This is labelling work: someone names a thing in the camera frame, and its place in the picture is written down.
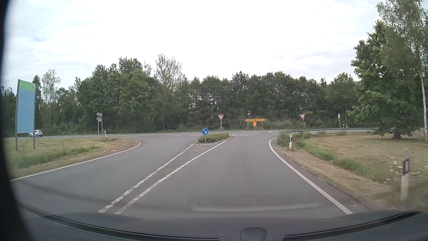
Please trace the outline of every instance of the sky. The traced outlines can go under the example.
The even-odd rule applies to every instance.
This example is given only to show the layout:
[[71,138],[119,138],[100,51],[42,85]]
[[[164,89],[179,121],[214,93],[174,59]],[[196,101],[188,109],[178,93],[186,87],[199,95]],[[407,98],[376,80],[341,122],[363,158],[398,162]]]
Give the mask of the sky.
[[67,87],[119,57],[155,68],[160,53],[182,62],[190,80],[283,71],[330,82],[342,72],[354,76],[353,47],[373,32],[377,3],[12,0],[1,84],[15,91],[18,79],[51,68]]

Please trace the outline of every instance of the guardrail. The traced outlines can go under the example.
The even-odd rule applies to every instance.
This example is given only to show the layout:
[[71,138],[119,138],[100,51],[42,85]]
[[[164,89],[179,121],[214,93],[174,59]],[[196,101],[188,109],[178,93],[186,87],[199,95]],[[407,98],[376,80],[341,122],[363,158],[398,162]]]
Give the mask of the guardrail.
[[376,131],[376,129],[373,129],[373,128],[329,128],[329,129],[310,129],[310,130],[305,130],[305,129],[298,129],[298,130],[286,130],[285,132],[286,133],[291,133],[291,134],[293,134],[293,133],[300,133],[300,132],[314,132],[314,131],[319,131],[319,132],[322,132],[322,131],[340,131],[340,130],[345,130],[345,131],[362,131],[362,130],[365,130],[366,132],[373,132],[373,131]]

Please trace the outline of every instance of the white car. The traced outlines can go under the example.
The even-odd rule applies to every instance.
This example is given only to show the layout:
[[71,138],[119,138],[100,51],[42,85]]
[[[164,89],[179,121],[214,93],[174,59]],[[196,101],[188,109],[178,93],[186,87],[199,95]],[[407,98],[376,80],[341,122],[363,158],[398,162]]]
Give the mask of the white car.
[[34,130],[34,132],[36,133],[36,137],[42,137],[43,136],[42,130]]

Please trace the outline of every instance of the billboard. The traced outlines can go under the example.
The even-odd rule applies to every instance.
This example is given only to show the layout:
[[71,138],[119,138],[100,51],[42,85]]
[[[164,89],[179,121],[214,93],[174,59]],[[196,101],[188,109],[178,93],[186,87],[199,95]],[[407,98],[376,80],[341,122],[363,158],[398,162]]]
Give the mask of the billboard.
[[17,133],[32,133],[34,110],[36,105],[36,84],[18,80],[16,93],[16,130]]

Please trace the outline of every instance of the grass median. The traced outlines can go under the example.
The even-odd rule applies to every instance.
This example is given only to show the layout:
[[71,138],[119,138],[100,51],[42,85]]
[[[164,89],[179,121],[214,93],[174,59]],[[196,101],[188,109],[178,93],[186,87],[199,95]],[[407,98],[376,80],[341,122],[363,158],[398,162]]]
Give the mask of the grass median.
[[198,142],[199,143],[218,142],[218,141],[224,140],[228,137],[229,137],[228,133],[208,134],[206,136],[200,136],[198,139]]
[[132,148],[138,144],[131,139],[107,138],[36,138],[5,141],[6,159],[11,178],[68,166]]
[[428,145],[420,136],[391,139],[390,135],[293,139],[294,151],[277,143],[299,165],[371,208],[400,208],[403,152],[410,148],[410,192],[407,208],[428,202]]

